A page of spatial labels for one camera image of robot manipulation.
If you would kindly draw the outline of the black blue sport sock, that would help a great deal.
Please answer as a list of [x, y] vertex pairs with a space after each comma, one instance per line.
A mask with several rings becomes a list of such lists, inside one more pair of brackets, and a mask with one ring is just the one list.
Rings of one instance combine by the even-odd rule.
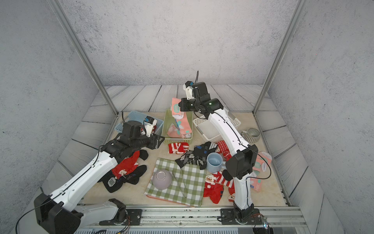
[[198, 145], [194, 147], [193, 153], [194, 156], [200, 158], [206, 158], [209, 154], [215, 153], [217, 150], [218, 145], [211, 141], [207, 141], [202, 145]]

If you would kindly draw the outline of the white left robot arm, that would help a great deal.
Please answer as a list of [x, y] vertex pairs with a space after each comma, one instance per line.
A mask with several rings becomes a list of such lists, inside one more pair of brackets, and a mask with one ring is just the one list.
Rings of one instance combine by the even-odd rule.
[[51, 194], [41, 194], [34, 200], [37, 224], [50, 234], [73, 234], [79, 228], [101, 221], [122, 223], [127, 212], [126, 205], [119, 200], [110, 199], [87, 207], [80, 206], [80, 200], [126, 157], [144, 147], [157, 149], [164, 140], [165, 137], [156, 134], [128, 139], [118, 135], [107, 142], [68, 182]]

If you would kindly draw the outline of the red Santa Christmas sock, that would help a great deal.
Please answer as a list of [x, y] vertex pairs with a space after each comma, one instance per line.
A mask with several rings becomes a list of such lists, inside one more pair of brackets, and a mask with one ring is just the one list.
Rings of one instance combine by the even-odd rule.
[[131, 157], [124, 159], [116, 167], [112, 169], [112, 173], [116, 179], [120, 179], [122, 176], [132, 173], [139, 164], [137, 160], [139, 159], [140, 151], [136, 151]]

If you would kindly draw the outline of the pink sock with teal leaves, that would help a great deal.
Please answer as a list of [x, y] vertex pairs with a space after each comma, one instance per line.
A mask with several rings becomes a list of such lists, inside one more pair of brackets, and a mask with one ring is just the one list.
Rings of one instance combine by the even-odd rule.
[[188, 122], [187, 114], [186, 112], [182, 112], [180, 110], [180, 107], [178, 106], [178, 103], [181, 101], [181, 99], [172, 98], [171, 101], [171, 115], [174, 118], [173, 124], [180, 130], [180, 133], [182, 135], [182, 138], [191, 138], [192, 137], [192, 129]]

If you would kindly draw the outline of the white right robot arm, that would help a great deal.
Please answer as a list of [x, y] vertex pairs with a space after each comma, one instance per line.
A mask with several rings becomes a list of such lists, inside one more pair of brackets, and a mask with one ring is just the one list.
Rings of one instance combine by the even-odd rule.
[[227, 144], [231, 159], [226, 163], [228, 173], [233, 177], [235, 187], [234, 213], [236, 218], [246, 219], [254, 213], [250, 193], [250, 179], [254, 177], [253, 166], [258, 148], [250, 145], [240, 135], [218, 99], [199, 102], [197, 99], [182, 98], [178, 104], [183, 112], [198, 112], [216, 128]]

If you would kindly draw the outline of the pink white ribbed sock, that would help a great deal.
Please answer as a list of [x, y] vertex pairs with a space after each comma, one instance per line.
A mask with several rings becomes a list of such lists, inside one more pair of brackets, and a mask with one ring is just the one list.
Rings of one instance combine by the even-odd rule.
[[167, 130], [167, 135], [171, 138], [182, 138], [180, 130], [174, 125], [171, 124]]

